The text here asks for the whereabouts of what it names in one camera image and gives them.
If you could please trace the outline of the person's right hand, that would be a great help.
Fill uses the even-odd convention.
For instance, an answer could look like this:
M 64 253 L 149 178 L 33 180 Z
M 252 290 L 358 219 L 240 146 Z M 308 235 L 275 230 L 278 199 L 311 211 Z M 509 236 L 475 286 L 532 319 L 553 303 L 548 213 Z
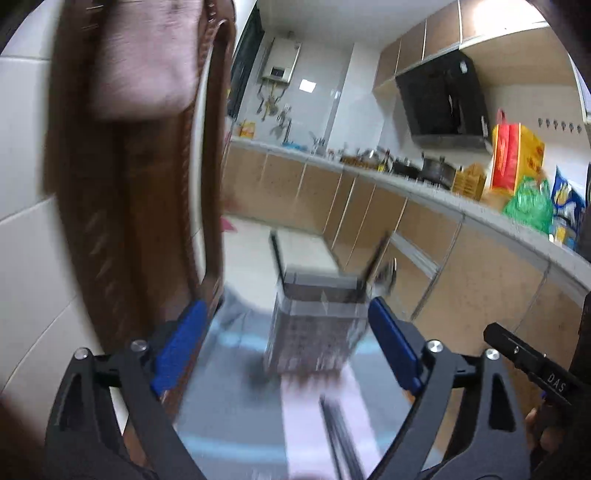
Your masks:
M 552 454 L 562 445 L 565 431 L 560 425 L 559 411 L 547 403 L 533 408 L 525 417 L 528 445 L 532 451 Z

